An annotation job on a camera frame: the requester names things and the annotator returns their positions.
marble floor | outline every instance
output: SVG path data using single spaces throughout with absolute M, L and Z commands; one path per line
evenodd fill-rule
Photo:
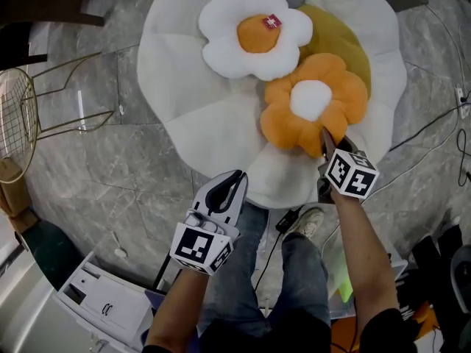
M 84 114 L 116 113 L 95 132 L 58 135 L 39 142 L 26 173 L 38 214 L 61 227 L 77 247 L 88 253 L 96 247 L 100 263 L 118 275 L 145 285 L 152 280 L 169 250 L 176 223 L 183 219 L 204 177 L 178 157 L 169 136 L 149 109 L 136 79 L 139 40 L 153 0 L 84 0 L 83 10 L 103 15 L 104 27 L 44 24 L 32 34 L 31 52 L 47 51 L 49 61 L 31 65 L 34 75 L 45 68 L 100 51 L 83 64 L 63 92 L 38 100 L 43 127 L 79 114 L 80 90 Z M 471 5 L 462 0 L 430 0 L 430 7 L 450 28 L 471 62 Z M 415 133 L 441 112 L 456 105 L 453 86 L 461 83 L 458 54 L 438 18 L 417 7 L 397 15 L 408 84 L 396 109 L 395 143 Z M 464 62 L 471 90 L 470 64 Z M 38 92 L 61 85 L 65 72 L 35 81 Z M 409 169 L 452 131 L 456 115 L 437 122 L 416 139 L 388 154 L 379 164 L 377 187 Z M 468 129 L 471 118 L 458 126 Z M 389 238 L 406 257 L 412 245 L 452 208 L 461 215 L 464 240 L 471 242 L 471 185 L 457 183 L 460 152 L 457 131 L 438 150 L 390 187 L 371 198 L 365 208 L 379 234 Z M 464 167 L 471 170 L 469 158 Z M 323 206 L 325 223 L 314 241 L 321 244 L 335 229 L 334 208 Z M 275 242 L 275 224 L 285 211 L 273 211 L 259 249 L 257 271 Z M 115 232 L 129 257 L 114 256 Z M 171 280 L 173 263 L 166 273 Z M 275 249 L 259 288 L 259 299 L 274 302 L 281 285 L 280 247 Z

hand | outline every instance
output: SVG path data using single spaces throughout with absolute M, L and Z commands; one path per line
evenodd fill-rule
M 357 198 L 351 196 L 342 195 L 337 191 L 335 187 L 331 187 L 332 191 L 330 192 L 330 197 L 336 205 L 343 204 L 345 202 L 359 202 Z

jeans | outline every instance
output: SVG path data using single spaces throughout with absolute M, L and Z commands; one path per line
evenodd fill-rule
M 258 308 L 251 277 L 268 210 L 246 203 L 237 227 L 242 237 L 219 272 L 211 277 L 198 323 L 201 335 L 216 318 L 241 332 L 261 337 L 290 309 L 303 309 L 330 326 L 327 271 L 319 250 L 300 233 L 283 240 L 283 286 L 268 318 Z

orange flower center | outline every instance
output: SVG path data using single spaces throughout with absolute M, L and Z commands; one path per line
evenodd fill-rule
M 277 44 L 280 27 L 269 29 L 263 23 L 267 15 L 254 15 L 237 26 L 238 42 L 246 52 L 260 54 L 268 52 Z

wire chair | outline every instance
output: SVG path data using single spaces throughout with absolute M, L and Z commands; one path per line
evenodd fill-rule
M 0 183 L 14 183 L 24 175 L 31 164 L 38 140 L 71 131 L 92 132 L 103 126 L 111 118 L 115 110 L 88 115 L 42 129 L 38 115 L 38 97 L 64 90 L 75 70 L 83 62 L 98 54 L 99 52 L 57 65 L 34 76 L 28 76 L 20 68 L 11 68 L 0 73 L 0 156 L 1 159 L 11 158 L 22 170 L 21 174 L 15 179 L 0 179 Z M 75 62 L 77 64 L 72 68 L 62 88 L 36 94 L 34 84 L 36 77 Z M 105 119 L 95 126 L 86 127 L 86 121 L 99 116 L 104 116 Z M 70 127 L 71 124 L 75 123 L 79 123 L 79 125 Z M 62 127 L 66 127 L 66 129 L 53 132 Z

